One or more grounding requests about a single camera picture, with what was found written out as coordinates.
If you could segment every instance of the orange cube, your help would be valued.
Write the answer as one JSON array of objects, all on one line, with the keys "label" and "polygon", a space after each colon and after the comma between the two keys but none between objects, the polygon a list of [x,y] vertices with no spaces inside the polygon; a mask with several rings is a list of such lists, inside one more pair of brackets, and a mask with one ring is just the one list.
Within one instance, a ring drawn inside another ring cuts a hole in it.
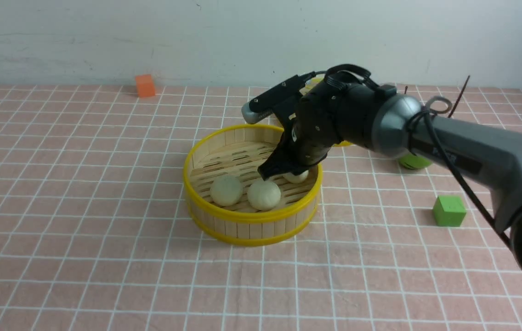
[{"label": "orange cube", "polygon": [[151,75],[138,75],[135,77],[135,81],[139,98],[154,97],[154,83]]}]

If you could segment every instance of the bamboo steamer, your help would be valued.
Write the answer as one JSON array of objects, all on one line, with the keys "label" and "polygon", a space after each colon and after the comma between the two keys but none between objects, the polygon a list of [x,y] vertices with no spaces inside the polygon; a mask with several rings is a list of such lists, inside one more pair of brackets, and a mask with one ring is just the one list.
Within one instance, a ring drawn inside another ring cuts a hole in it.
[{"label": "bamboo steamer", "polygon": [[[190,151],[183,167],[187,207],[205,233],[234,245],[269,245],[292,237],[310,222],[320,202],[320,164],[300,184],[283,176],[273,178],[282,191],[273,210],[257,211],[247,200],[249,186],[261,177],[257,167],[269,157],[283,131],[261,124],[230,126]],[[223,174],[237,176],[244,185],[240,201],[229,207],[216,205],[210,197],[211,184]]]}]

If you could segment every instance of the green cube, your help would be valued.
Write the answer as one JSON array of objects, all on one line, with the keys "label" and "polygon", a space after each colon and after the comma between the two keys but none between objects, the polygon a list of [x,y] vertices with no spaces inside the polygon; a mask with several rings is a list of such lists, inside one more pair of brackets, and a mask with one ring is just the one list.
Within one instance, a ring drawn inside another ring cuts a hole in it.
[{"label": "green cube", "polygon": [[466,213],[463,201],[458,195],[439,195],[433,207],[438,226],[461,226]]}]

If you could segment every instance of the green ball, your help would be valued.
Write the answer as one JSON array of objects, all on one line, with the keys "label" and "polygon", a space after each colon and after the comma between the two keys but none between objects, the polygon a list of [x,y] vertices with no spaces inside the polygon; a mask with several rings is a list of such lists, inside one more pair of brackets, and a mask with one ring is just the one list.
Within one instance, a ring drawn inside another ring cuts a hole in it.
[{"label": "green ball", "polygon": [[400,163],[402,167],[410,170],[424,169],[433,164],[431,160],[414,154],[407,154],[400,157],[398,163]]}]

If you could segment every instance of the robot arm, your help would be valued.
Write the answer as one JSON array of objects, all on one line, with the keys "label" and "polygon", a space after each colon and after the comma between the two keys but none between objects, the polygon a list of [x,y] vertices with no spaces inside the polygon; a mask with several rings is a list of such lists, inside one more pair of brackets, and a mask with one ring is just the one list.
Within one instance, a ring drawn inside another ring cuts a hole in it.
[{"label": "robot arm", "polygon": [[[299,89],[314,75],[294,76],[242,109],[251,124],[274,113],[284,126],[278,146],[258,168],[264,179],[303,172],[343,140],[393,158],[421,155],[451,170],[522,269],[521,133],[437,116],[430,109],[433,101],[449,109],[448,100],[435,97],[423,106],[393,86],[379,86],[355,65],[332,67],[302,96]],[[490,190],[494,216],[461,175]]]}]

